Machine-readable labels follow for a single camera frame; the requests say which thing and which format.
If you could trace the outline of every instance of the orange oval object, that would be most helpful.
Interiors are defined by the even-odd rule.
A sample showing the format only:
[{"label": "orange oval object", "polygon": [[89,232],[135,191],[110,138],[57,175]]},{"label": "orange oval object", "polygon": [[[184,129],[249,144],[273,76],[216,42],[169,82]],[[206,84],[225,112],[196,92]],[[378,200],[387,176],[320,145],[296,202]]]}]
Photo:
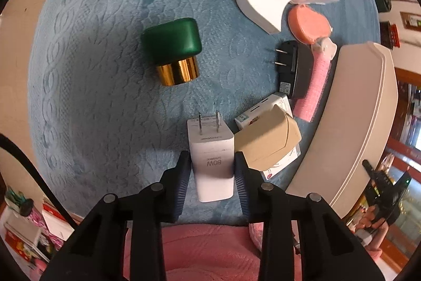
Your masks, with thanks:
[{"label": "orange oval object", "polygon": [[303,4],[289,11],[288,25],[295,38],[307,45],[313,45],[319,38],[329,37],[332,32],[325,16]]}]

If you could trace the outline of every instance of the metal prong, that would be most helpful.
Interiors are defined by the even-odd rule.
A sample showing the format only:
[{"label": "metal prong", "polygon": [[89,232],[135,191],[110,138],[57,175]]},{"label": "metal prong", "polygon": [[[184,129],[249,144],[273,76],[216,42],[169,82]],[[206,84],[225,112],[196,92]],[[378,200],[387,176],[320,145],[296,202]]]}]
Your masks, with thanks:
[{"label": "metal prong", "polygon": [[216,132],[219,133],[220,127],[220,113],[219,111],[216,112]]},{"label": "metal prong", "polygon": [[202,114],[199,113],[199,133],[202,134]]}]

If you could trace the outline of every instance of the gold cap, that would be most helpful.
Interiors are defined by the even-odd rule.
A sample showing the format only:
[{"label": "gold cap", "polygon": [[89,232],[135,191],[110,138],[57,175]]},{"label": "gold cap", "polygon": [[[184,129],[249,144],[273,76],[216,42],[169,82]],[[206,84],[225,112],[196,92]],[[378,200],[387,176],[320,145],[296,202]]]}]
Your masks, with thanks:
[{"label": "gold cap", "polygon": [[161,84],[164,86],[183,84],[199,76],[199,66],[195,56],[168,65],[157,66],[157,70]]}]

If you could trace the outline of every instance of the green bottle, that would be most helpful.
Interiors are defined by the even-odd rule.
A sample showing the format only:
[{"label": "green bottle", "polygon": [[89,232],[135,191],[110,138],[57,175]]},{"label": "green bottle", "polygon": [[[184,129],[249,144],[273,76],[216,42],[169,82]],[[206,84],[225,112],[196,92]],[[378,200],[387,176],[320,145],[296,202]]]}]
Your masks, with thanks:
[{"label": "green bottle", "polygon": [[142,44],[157,67],[164,86],[179,85],[199,76],[196,55],[202,51],[194,18],[180,18],[146,29]]}]

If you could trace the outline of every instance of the power adapter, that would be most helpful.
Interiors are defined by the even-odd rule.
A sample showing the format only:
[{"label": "power adapter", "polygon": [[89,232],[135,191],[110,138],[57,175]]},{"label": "power adapter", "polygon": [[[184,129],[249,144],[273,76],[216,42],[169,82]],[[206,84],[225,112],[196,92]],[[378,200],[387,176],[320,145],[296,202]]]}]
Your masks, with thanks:
[{"label": "power adapter", "polygon": [[187,121],[193,175],[199,201],[223,200],[234,194],[234,134],[217,112]]}]

